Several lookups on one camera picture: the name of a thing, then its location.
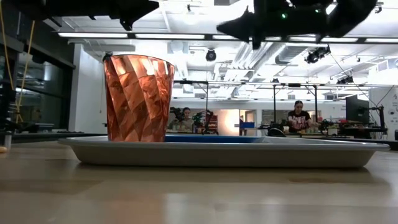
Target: ceiling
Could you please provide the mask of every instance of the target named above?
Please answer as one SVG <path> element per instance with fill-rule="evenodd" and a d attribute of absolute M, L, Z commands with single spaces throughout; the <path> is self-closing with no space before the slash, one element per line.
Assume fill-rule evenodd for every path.
<path fill-rule="evenodd" d="M 398 2 L 383 0 L 382 11 L 371 15 L 348 36 L 398 37 Z M 216 26 L 224 21 L 239 17 L 251 1 L 240 0 L 229 6 L 219 6 L 219 0 L 160 1 L 159 9 L 139 19 L 133 25 L 133 32 L 216 34 Z M 64 17 L 65 25 L 59 32 L 125 32 L 118 20 L 108 17 Z M 189 41 L 189 40 L 118 40 L 87 39 L 81 42 L 85 50 L 97 58 L 105 51 L 115 53 L 146 54 L 165 58 L 177 66 L 176 79 L 270 82 L 333 83 L 344 75 L 343 70 L 354 76 L 356 83 L 370 83 L 369 69 L 390 58 L 398 58 L 398 45 L 331 44 L 331 55 L 318 63 L 308 65 L 304 57 L 314 46 L 266 42 L 259 50 L 252 50 L 249 44 L 237 41 Z M 182 51 L 175 46 L 183 46 Z M 214 49 L 217 58 L 207 62 L 208 49 Z M 283 64 L 275 58 L 284 58 Z M 210 86 L 209 97 L 258 97 L 270 93 L 259 86 Z M 281 91 L 287 97 L 289 90 Z M 196 86 L 176 85 L 174 96 L 194 97 L 203 93 Z"/>

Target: twisted metal cup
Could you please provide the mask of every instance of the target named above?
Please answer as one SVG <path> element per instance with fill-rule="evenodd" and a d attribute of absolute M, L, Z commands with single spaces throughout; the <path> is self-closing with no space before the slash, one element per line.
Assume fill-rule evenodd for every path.
<path fill-rule="evenodd" d="M 104 66 L 109 140 L 164 141 L 174 66 L 143 55 L 111 56 Z"/>

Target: camera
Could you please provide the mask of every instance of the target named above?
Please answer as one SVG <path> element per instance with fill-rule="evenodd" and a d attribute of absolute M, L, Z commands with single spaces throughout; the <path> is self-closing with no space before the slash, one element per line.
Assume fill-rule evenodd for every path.
<path fill-rule="evenodd" d="M 206 61 L 212 62 L 212 61 L 216 60 L 216 58 L 217 58 L 217 54 L 214 51 L 214 49 L 209 49 L 206 54 Z"/>

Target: computer monitor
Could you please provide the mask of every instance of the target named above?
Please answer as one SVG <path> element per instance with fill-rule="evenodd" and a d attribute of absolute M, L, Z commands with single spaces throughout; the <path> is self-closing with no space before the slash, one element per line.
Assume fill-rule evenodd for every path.
<path fill-rule="evenodd" d="M 347 97 L 346 119 L 369 124 L 369 101 L 359 100 L 357 95 Z"/>

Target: wooden table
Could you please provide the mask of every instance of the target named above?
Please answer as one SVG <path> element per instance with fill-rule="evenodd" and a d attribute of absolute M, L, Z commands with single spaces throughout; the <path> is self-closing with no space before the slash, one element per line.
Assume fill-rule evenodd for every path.
<path fill-rule="evenodd" d="M 85 166 L 55 142 L 16 144 L 0 154 L 0 220 L 395 224 L 398 154 L 361 170 L 173 169 Z"/>

